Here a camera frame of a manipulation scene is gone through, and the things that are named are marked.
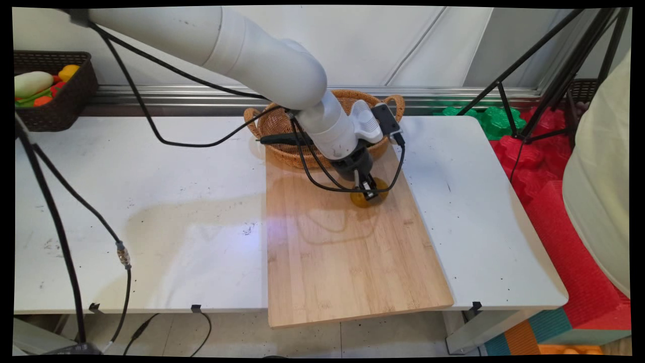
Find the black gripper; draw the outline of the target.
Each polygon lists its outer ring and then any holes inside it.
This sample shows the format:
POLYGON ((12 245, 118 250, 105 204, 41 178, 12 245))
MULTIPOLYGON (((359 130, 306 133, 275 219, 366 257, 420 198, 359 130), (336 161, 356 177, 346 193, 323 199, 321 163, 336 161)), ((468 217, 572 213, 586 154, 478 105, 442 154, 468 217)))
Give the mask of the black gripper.
POLYGON ((378 179, 371 175, 373 158, 366 146, 357 146, 342 159, 332 159, 330 164, 342 179, 354 182, 354 191, 362 193, 362 198, 371 201, 379 195, 378 179))

